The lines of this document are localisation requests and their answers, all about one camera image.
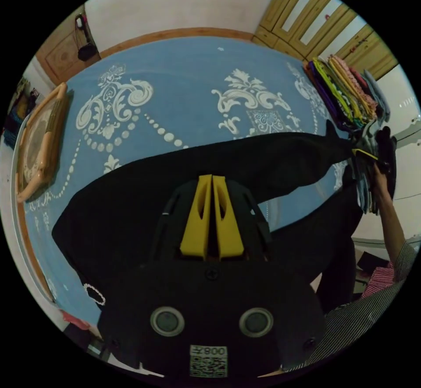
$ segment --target yellow plastic part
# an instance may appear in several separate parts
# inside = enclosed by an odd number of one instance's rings
[[[224,176],[213,176],[216,233],[219,247],[219,260],[233,256],[241,256],[244,252],[243,242],[229,199],[228,188]]]
[[[209,218],[211,215],[212,175],[199,176],[196,194],[192,203],[183,240],[181,253],[185,256],[207,256],[209,239]]]
[[[368,153],[367,151],[362,150],[361,148],[353,148],[353,149],[352,149],[352,152],[354,153],[354,155],[355,155],[355,156],[357,155],[357,151],[360,151],[361,153],[364,153],[364,154],[366,154],[367,156],[372,157],[374,160],[378,160],[378,157],[376,157],[376,156],[375,156],[375,155],[373,155],[373,154]]]

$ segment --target bed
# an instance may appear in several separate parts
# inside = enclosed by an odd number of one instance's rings
[[[126,163],[173,150],[270,132],[324,135],[329,118],[300,61],[216,37],[134,47],[90,66],[67,86],[57,174],[41,195],[24,202],[25,220],[57,307],[91,325],[100,310],[51,237],[77,191]],[[319,207],[340,188],[344,167],[336,164],[317,184],[262,204],[271,230]],[[102,215],[104,231],[118,226],[107,221],[107,211]]]

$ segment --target yellow cloth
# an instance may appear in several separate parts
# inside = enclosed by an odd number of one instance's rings
[[[365,102],[365,100],[362,99],[362,97],[358,94],[358,92],[354,89],[353,84],[351,82],[351,80],[348,78],[348,76],[346,75],[345,71],[342,69],[342,66],[340,65],[340,63],[330,57],[328,59],[328,63],[331,66],[331,68],[333,69],[333,71],[335,71],[335,73],[338,75],[338,77],[341,78],[344,86],[348,89],[348,91],[350,91],[350,93],[359,101],[359,103],[363,106],[365,113],[368,115],[369,118],[373,119],[373,113],[371,111],[371,109],[368,107],[367,103]]]
[[[335,85],[339,88],[339,90],[347,97],[352,111],[355,118],[364,120],[363,115],[361,114],[361,110],[358,106],[358,102],[356,98],[347,90],[347,88],[343,85],[341,79],[337,76],[336,72],[333,70],[333,68],[321,57],[319,57],[319,60],[323,62],[323,65],[327,68],[329,71],[329,76],[332,78],[332,80],[335,82]]]
[[[328,73],[324,69],[324,65],[317,58],[313,58],[313,64],[314,64],[315,68],[317,69],[318,73],[323,78],[323,80],[326,83],[326,85],[329,87],[329,90],[331,91],[331,93],[333,94],[333,96],[339,101],[339,103],[341,103],[341,106],[343,107],[343,109],[344,109],[344,111],[345,111],[346,116],[348,117],[348,119],[350,121],[352,121],[352,119],[353,119],[352,112],[349,109],[349,107],[346,104],[346,102],[343,99],[343,97],[336,91],[336,88],[334,87],[334,85],[329,80]]]

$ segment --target qr code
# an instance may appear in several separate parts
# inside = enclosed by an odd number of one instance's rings
[[[225,378],[228,376],[226,347],[191,345],[190,376]]]

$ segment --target wooden cabinet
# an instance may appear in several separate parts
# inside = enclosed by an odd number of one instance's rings
[[[255,36],[299,59],[337,54],[375,79],[397,65],[379,36],[340,0],[272,0]]]
[[[66,82],[101,59],[98,53],[87,62],[78,59],[78,48],[86,44],[86,39],[82,31],[75,30],[75,17],[84,12],[82,6],[70,14],[36,53],[37,60],[55,85]]]
[[[275,43],[277,42],[278,38],[273,33],[267,31],[263,27],[258,27],[255,33],[255,36],[260,39],[262,42],[264,42],[267,46],[273,47],[275,46]]]
[[[253,43],[256,43],[259,46],[264,46],[264,47],[269,47],[265,42],[263,42],[262,40],[260,40],[258,37],[253,36],[253,38],[251,39],[251,41]]]

